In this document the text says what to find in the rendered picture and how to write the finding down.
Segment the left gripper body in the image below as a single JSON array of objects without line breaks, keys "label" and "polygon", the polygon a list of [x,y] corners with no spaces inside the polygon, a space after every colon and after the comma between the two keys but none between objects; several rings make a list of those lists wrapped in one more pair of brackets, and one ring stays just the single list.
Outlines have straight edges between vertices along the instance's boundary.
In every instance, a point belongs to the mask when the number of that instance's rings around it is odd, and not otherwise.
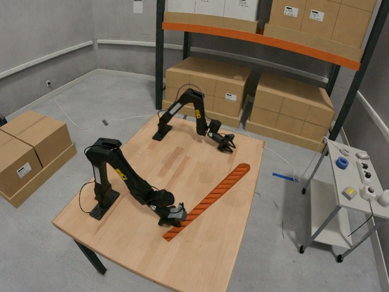
[{"label": "left gripper body", "polygon": [[224,142],[228,139],[228,138],[227,138],[228,135],[229,135],[229,134],[226,134],[224,137],[221,136],[219,133],[217,133],[217,134],[215,135],[215,137],[214,137],[215,139],[213,139],[213,140],[219,144],[218,150],[219,150],[220,148],[222,148],[222,147],[225,145]]}]

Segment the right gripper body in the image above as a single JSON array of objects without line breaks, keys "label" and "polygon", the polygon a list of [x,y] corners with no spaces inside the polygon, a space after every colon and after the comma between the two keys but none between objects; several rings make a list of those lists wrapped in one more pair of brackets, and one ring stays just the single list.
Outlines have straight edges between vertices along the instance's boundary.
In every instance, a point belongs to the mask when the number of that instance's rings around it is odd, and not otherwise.
[{"label": "right gripper body", "polygon": [[[182,209],[182,206],[183,205],[180,206],[179,204],[178,208],[176,208],[175,205],[164,207],[164,208],[169,212],[178,212]],[[180,212],[175,214],[168,213],[167,211],[165,211],[163,208],[160,208],[160,210],[155,212],[160,217],[160,220],[158,222],[159,226],[162,226],[163,224],[172,225],[174,218],[182,218],[182,215],[184,213],[184,208]]]}]

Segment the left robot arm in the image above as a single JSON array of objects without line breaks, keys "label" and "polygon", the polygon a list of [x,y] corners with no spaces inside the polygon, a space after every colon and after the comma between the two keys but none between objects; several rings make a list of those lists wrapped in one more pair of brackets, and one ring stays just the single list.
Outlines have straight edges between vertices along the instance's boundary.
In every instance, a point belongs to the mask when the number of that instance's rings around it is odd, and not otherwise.
[{"label": "left robot arm", "polygon": [[173,106],[162,115],[157,125],[158,131],[152,137],[152,139],[161,141],[165,137],[165,135],[172,129],[172,126],[167,125],[167,123],[187,103],[193,103],[194,105],[194,110],[196,115],[197,134],[200,136],[205,136],[207,134],[207,136],[210,137],[211,139],[215,139],[214,137],[219,131],[222,123],[218,120],[212,119],[209,126],[207,126],[205,114],[204,114],[202,94],[201,92],[191,88],[188,88],[180,96],[180,98],[173,104]]}]

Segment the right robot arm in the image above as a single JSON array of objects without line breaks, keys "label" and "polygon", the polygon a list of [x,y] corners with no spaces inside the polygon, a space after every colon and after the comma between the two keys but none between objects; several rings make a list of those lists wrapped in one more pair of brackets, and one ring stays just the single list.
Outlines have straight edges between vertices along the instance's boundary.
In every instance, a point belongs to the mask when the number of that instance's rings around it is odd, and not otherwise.
[{"label": "right robot arm", "polygon": [[[91,147],[86,152],[87,159],[91,162],[95,187],[94,193],[97,200],[97,205],[89,213],[91,217],[101,220],[104,214],[112,206],[120,193],[112,190],[111,184],[108,181],[106,163],[108,163],[125,182],[130,194],[141,205],[147,205],[153,212],[157,212],[160,208],[171,206],[174,204],[174,195],[167,192],[165,189],[159,191],[147,185],[150,185],[146,180],[143,180],[130,166],[125,159],[120,146],[122,143],[118,139],[108,139],[100,137],[94,144],[105,145],[109,147]],[[139,180],[140,179],[140,180]],[[141,182],[143,182],[144,185]],[[163,207],[162,207],[163,203]]]}]

